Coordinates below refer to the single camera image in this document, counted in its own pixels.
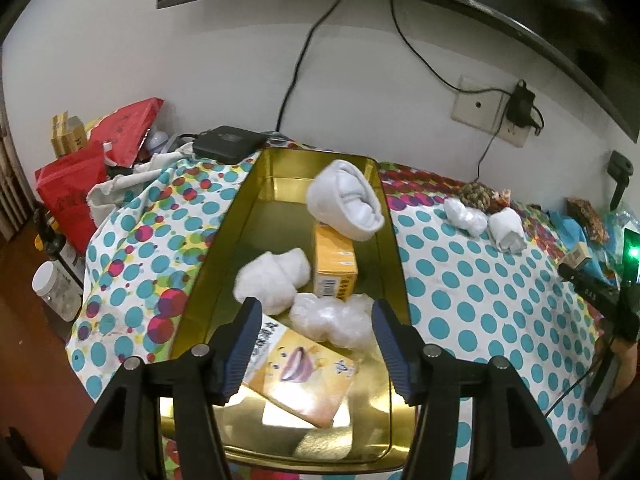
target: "white plastic jar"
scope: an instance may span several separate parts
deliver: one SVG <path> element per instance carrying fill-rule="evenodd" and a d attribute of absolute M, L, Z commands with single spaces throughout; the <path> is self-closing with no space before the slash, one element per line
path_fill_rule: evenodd
<path fill-rule="evenodd" d="M 51 262 L 44 262 L 31 280 L 33 291 L 62 319 L 73 321 L 80 310 L 82 298 L 75 292 L 69 279 L 58 272 Z"/>

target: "tablecloth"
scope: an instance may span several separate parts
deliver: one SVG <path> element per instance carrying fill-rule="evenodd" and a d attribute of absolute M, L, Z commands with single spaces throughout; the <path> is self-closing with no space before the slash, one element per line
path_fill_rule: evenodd
<path fill-rule="evenodd" d="M 286 140 L 271 143 L 303 148 Z M 72 368 L 93 399 L 127 357 L 139 355 L 145 362 L 168 358 L 207 248 L 257 156 L 236 166 L 180 160 L 94 235 L 85 301 L 67 346 Z M 556 276 L 564 247 L 545 216 L 515 205 L 529 245 L 519 255 L 501 254 L 486 234 L 472 240 L 446 221 L 441 204 L 462 183 L 388 163 L 382 164 L 381 178 L 412 323 L 426 341 L 456 357 L 486 362 L 493 355 L 507 356 L 545 410 L 588 367 L 595 336 L 584 303 Z M 548 419 L 569 460 L 589 436 L 583 396 L 578 386 Z M 472 400 L 463 400 L 452 473 L 456 480 L 466 478 L 471 410 Z M 165 440 L 164 445 L 168 474 L 179 480 L 175 444 Z M 232 469 L 246 480 L 319 478 Z M 399 472 L 366 478 L 395 480 Z"/>

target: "white wall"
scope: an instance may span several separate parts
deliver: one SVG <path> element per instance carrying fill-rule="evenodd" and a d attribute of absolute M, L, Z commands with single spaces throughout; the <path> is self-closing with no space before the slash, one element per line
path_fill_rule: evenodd
<path fill-rule="evenodd" d="M 197 132 L 274 127 L 310 24 L 333 0 L 33 0 L 4 44 L 10 127 L 30 182 L 53 160 L 50 117 L 88 121 L 150 96 L 167 99 L 161 126 Z M 546 128 L 516 149 L 496 139 L 481 180 L 527 202 L 610 199 L 611 148 L 640 171 L 640 151 L 567 76 L 517 41 L 437 6 L 398 0 L 416 48 L 451 82 L 461 74 L 537 94 Z M 471 180 L 487 134 L 450 119 L 454 95 L 396 34 L 388 0 L 344 0 L 318 31 L 283 133 Z M 640 212 L 640 176 L 625 199 Z"/>

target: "red bag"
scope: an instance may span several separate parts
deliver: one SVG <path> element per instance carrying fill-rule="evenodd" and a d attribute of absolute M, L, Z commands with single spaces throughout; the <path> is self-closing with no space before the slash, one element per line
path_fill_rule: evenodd
<path fill-rule="evenodd" d="M 118 166 L 130 168 L 162 103 L 164 100 L 152 97 L 116 110 L 91 129 L 89 143 L 100 144 L 102 148 L 104 142 L 110 142 L 108 157 Z"/>
<path fill-rule="evenodd" d="M 107 180 L 102 146 L 89 145 L 35 173 L 36 190 L 44 205 L 73 247 L 84 254 L 96 230 L 86 196 L 93 186 Z"/>

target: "pink lips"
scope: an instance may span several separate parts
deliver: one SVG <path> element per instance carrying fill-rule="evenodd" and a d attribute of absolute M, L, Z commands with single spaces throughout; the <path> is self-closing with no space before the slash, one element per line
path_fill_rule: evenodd
<path fill-rule="evenodd" d="M 289 383 L 305 383 L 314 372 L 314 364 L 302 346 L 297 347 L 290 355 L 282 369 L 280 380 Z"/>

